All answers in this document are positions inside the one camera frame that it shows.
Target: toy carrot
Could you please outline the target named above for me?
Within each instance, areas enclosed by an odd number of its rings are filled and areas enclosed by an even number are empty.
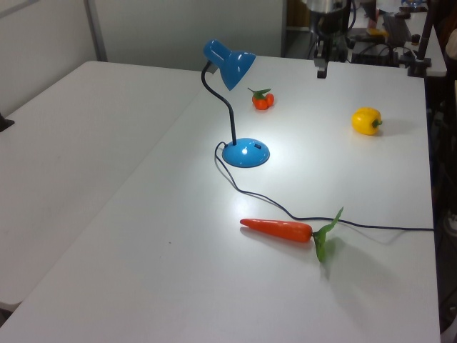
[[[313,228],[305,223],[300,222],[284,222],[282,220],[263,220],[263,219],[242,219],[240,223],[253,230],[270,234],[295,242],[309,242],[311,237],[314,238],[316,245],[316,254],[320,262],[326,258],[324,244],[326,242],[327,233],[332,230],[340,219],[343,207],[339,210],[335,219],[322,227],[319,231],[313,232]]]

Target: blue lamp shade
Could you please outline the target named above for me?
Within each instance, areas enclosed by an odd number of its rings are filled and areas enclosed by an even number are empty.
[[[256,55],[245,51],[232,51],[217,39],[206,43],[205,57],[221,70],[222,80],[231,91],[249,70]]]

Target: black cable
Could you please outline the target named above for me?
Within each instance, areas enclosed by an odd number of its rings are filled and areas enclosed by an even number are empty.
[[[313,43],[310,45],[309,51],[308,51],[308,59],[310,59],[310,57],[311,57],[311,52],[314,51],[313,48],[315,48],[315,45],[316,45],[318,39],[319,39],[319,37],[317,36],[316,39],[314,39]]]
[[[330,218],[330,217],[296,217],[296,216],[292,215],[292,213],[290,213],[284,206],[282,206],[278,202],[275,202],[273,199],[267,197],[266,195],[263,195],[263,194],[260,194],[260,193],[256,193],[256,192],[245,191],[245,190],[240,189],[238,187],[238,185],[236,184],[235,179],[233,178],[231,172],[229,171],[229,169],[225,165],[224,161],[222,161],[221,158],[219,156],[217,156],[217,150],[219,149],[219,147],[222,144],[224,146],[227,145],[223,141],[221,141],[219,144],[217,144],[216,148],[214,149],[214,158],[225,169],[226,173],[228,174],[228,177],[231,180],[231,185],[236,191],[238,191],[238,192],[240,192],[242,194],[250,195],[252,197],[257,197],[259,199],[265,200],[266,202],[268,202],[268,203],[270,203],[272,205],[275,205],[279,209],[283,210],[290,218],[292,218],[294,220],[297,220],[297,221],[300,221],[300,222],[310,222],[310,221],[315,221],[315,220],[325,220],[325,221],[328,221],[328,222],[333,221],[333,218]],[[379,225],[357,224],[357,223],[350,222],[350,221],[344,220],[344,219],[339,219],[339,222],[340,223],[344,223],[344,224],[352,225],[353,227],[363,227],[363,228],[366,228],[366,229],[388,229],[388,230],[402,230],[402,231],[434,231],[433,229],[422,228],[422,227],[382,227],[382,226],[379,226]]]
[[[377,45],[385,45],[388,48],[389,53],[391,53],[393,51],[393,47],[390,44],[387,44],[387,43],[373,43],[372,45],[369,45],[365,49],[360,51],[358,53],[358,55],[356,56],[356,58],[354,59],[353,63],[357,63],[357,61],[361,58],[362,55],[364,55],[368,50],[370,50],[371,48],[374,48]]]
[[[409,52],[411,52],[411,53],[414,55],[413,50],[411,50],[411,49],[408,48],[407,46],[402,46],[402,48],[403,48],[403,55],[405,54],[405,49],[406,49],[406,50],[409,50]]]
[[[348,31],[350,31],[354,24],[356,23],[356,17],[357,17],[357,8],[356,8],[356,0],[352,0],[352,7],[353,7],[353,16],[352,16],[352,22],[351,22],[351,25],[349,25],[348,27]]]
[[[376,62],[377,64],[379,64],[379,59],[381,58],[381,54],[386,50],[386,49],[389,49],[388,46],[385,46],[381,49],[381,51],[379,52],[378,56],[376,57]]]

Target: yellow bell pepper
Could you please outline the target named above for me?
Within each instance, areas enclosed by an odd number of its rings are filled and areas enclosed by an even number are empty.
[[[352,127],[361,134],[375,134],[382,123],[381,113],[371,107],[361,107],[352,116]]]

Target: desk lamp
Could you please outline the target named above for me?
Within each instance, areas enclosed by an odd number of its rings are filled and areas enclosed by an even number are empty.
[[[227,144],[222,151],[222,158],[232,166],[250,168],[260,166],[270,157],[268,147],[252,138],[236,138],[235,118],[230,103],[220,94],[217,94],[206,83],[205,74],[212,63],[221,71],[221,77],[227,89],[232,90],[251,68],[256,55],[245,51],[231,51],[217,40],[210,40],[204,47],[204,55],[208,59],[201,72],[201,82],[208,91],[220,99],[227,107],[231,125],[231,143]]]

